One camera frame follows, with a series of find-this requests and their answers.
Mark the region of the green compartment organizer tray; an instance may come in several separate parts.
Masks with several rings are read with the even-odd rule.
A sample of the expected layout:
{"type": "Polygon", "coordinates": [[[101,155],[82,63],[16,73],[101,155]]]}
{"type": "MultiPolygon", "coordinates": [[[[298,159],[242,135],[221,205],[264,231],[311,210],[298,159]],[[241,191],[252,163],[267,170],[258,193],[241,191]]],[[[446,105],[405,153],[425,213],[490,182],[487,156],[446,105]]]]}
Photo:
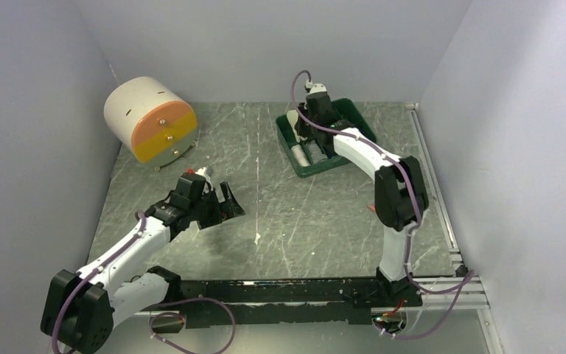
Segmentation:
{"type": "MultiPolygon", "coordinates": [[[[333,100],[332,104],[335,110],[350,121],[355,128],[358,128],[368,140],[377,143],[374,131],[352,100],[340,98],[333,100]]],[[[277,117],[275,124],[279,143],[298,177],[314,176],[349,163],[349,160],[336,155],[332,150],[320,147],[313,138],[297,142],[286,114],[277,117]]]]}

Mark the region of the white pink-trimmed underwear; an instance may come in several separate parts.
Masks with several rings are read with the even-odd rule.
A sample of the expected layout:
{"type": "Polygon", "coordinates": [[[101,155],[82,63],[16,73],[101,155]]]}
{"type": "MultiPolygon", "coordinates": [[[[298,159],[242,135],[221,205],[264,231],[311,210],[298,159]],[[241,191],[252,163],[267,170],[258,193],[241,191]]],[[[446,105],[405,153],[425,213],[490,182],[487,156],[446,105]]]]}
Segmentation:
{"type": "Polygon", "coordinates": [[[300,144],[294,145],[290,148],[291,153],[293,154],[293,158],[301,167],[308,167],[310,166],[310,161],[307,159],[306,154],[300,144]]]}

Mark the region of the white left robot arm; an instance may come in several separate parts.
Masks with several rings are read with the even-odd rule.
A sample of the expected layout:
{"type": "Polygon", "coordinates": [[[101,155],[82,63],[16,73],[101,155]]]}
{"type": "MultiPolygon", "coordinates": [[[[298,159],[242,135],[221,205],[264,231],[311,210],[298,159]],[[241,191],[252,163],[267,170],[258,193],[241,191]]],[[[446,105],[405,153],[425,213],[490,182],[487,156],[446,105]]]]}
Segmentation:
{"type": "Polygon", "coordinates": [[[117,325],[140,310],[210,301],[202,295],[187,298],[181,277],[160,266],[131,279],[191,223],[205,229],[245,215],[228,183],[220,183],[220,200],[210,178],[206,167],[183,173],[164,198],[136,212],[137,224],[114,246],[76,272],[62,270],[52,278],[41,319],[52,352],[95,353],[117,325]]]}

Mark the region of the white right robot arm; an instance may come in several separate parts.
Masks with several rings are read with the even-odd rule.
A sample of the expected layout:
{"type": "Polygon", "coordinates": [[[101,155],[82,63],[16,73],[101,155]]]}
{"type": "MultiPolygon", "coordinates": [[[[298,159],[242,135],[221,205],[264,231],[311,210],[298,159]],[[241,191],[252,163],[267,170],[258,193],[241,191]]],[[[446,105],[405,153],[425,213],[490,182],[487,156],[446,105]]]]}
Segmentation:
{"type": "Polygon", "coordinates": [[[428,195],[419,161],[389,153],[364,136],[334,108],[325,92],[309,93],[300,118],[320,144],[359,167],[374,183],[374,208],[384,226],[381,274],[386,278],[375,289],[377,300],[395,305],[404,295],[399,280],[408,276],[410,237],[421,225],[428,195]]]}

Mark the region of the cream cloth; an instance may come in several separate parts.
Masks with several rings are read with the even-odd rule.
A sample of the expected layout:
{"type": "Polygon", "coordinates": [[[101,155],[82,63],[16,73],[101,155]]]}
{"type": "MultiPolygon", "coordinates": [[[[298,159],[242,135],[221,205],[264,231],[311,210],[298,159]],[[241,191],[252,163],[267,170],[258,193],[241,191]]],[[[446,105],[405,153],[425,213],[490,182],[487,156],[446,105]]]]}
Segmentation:
{"type": "Polygon", "coordinates": [[[298,123],[298,118],[299,118],[298,112],[296,110],[289,110],[286,112],[286,118],[293,133],[298,134],[298,131],[296,129],[296,125],[298,123]]]}

